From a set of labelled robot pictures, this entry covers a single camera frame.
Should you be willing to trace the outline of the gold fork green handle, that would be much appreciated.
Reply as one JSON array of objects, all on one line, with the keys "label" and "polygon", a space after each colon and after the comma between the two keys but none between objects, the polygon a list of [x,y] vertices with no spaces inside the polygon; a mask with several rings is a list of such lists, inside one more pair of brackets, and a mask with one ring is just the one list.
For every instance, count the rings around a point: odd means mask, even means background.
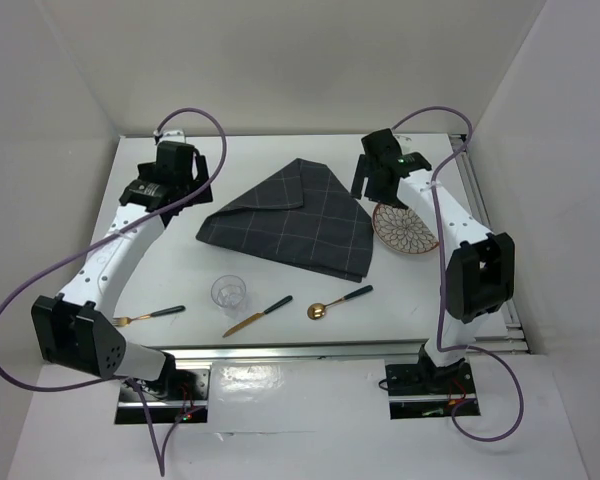
[{"label": "gold fork green handle", "polygon": [[177,313],[184,312],[185,310],[186,310],[186,307],[184,305],[177,305],[177,306],[154,311],[154,312],[136,316],[136,317],[116,317],[111,321],[111,323],[115,327],[122,328],[122,327],[129,326],[131,323],[133,323],[135,321],[141,321],[141,320],[147,320],[147,319],[152,319],[152,318],[174,315]]}]

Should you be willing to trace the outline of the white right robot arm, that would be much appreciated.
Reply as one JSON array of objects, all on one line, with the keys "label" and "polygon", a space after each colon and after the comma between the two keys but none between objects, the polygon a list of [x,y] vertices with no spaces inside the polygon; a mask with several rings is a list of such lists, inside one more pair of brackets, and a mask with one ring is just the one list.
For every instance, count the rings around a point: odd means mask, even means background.
[{"label": "white right robot arm", "polygon": [[403,152],[389,129],[364,136],[351,194],[412,211],[436,236],[443,256],[443,314],[419,350],[406,388],[445,389],[465,362],[468,345],[514,290],[515,244],[473,218],[435,177],[420,153]]}]

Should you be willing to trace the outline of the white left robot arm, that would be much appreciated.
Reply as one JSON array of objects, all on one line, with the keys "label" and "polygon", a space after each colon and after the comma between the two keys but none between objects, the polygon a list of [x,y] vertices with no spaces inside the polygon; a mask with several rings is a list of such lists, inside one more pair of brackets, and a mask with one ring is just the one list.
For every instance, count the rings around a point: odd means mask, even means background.
[{"label": "white left robot arm", "polygon": [[44,360],[101,379],[131,377],[156,399],[169,397],[184,380],[172,355],[129,342],[114,325],[118,300],[149,247],[180,212],[162,207],[199,190],[212,200],[206,159],[191,144],[164,140],[156,159],[119,199],[107,244],[88,257],[79,273],[53,298],[41,296],[31,315]]}]

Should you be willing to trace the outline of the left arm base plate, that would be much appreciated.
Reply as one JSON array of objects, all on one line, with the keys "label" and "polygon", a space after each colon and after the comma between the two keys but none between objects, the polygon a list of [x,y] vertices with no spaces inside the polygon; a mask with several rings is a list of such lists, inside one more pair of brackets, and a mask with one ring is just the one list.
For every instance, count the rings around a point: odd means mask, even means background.
[{"label": "left arm base plate", "polygon": [[[211,365],[196,363],[178,368],[175,383],[159,393],[144,381],[137,384],[142,390],[155,424],[171,424],[184,415],[185,424],[203,424],[208,420],[208,398]],[[127,383],[123,383],[114,418],[116,425],[145,425],[146,418],[141,396]]]}]

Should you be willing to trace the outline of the clear drinking glass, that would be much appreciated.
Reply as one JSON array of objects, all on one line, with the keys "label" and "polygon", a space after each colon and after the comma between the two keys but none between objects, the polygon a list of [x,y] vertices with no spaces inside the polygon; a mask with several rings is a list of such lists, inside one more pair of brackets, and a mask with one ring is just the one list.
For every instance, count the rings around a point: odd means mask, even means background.
[{"label": "clear drinking glass", "polygon": [[211,299],[226,317],[235,319],[246,305],[246,284],[238,276],[224,275],[213,283]]}]

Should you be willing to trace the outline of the gold knife green handle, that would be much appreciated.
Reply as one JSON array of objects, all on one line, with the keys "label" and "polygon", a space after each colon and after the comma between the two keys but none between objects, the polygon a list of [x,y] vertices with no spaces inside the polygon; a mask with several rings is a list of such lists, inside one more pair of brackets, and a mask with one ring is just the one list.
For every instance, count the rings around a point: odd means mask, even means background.
[{"label": "gold knife green handle", "polygon": [[252,323],[256,322],[261,317],[266,316],[266,315],[274,312],[275,310],[277,310],[277,309],[279,309],[279,308],[281,308],[281,307],[289,304],[292,301],[293,301],[293,296],[292,295],[288,295],[288,296],[284,297],[283,299],[281,299],[278,302],[276,302],[275,304],[271,305],[270,307],[268,307],[264,311],[257,312],[255,314],[251,315],[250,317],[248,317],[247,319],[245,319],[245,320],[237,323],[236,325],[232,326],[230,329],[228,329],[223,334],[223,338],[227,338],[227,337],[230,337],[230,336],[234,335],[235,333],[243,330],[247,326],[249,326]]}]

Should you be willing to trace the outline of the dark grey checked cloth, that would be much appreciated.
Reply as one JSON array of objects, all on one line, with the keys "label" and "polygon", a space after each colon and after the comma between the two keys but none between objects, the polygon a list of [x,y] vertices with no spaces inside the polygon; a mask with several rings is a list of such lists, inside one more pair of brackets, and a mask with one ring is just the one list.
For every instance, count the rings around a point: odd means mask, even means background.
[{"label": "dark grey checked cloth", "polygon": [[207,217],[196,239],[356,283],[373,256],[370,215],[329,167],[304,159]]}]

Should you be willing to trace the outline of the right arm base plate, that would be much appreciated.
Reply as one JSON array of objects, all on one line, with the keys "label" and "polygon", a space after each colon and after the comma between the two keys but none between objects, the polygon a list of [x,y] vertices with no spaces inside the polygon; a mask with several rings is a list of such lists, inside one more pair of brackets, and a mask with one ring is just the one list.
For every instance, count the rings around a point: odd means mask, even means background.
[{"label": "right arm base plate", "polygon": [[468,362],[443,379],[426,380],[416,364],[388,364],[378,387],[388,395],[392,420],[480,416],[479,401]]}]

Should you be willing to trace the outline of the floral ceramic plate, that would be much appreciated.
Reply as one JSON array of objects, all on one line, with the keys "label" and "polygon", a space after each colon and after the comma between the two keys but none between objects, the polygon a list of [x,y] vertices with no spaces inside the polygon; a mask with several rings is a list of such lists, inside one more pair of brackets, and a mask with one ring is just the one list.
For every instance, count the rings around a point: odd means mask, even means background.
[{"label": "floral ceramic plate", "polygon": [[422,219],[411,209],[377,204],[372,215],[376,236],[388,248],[403,254],[424,254],[439,242]]}]

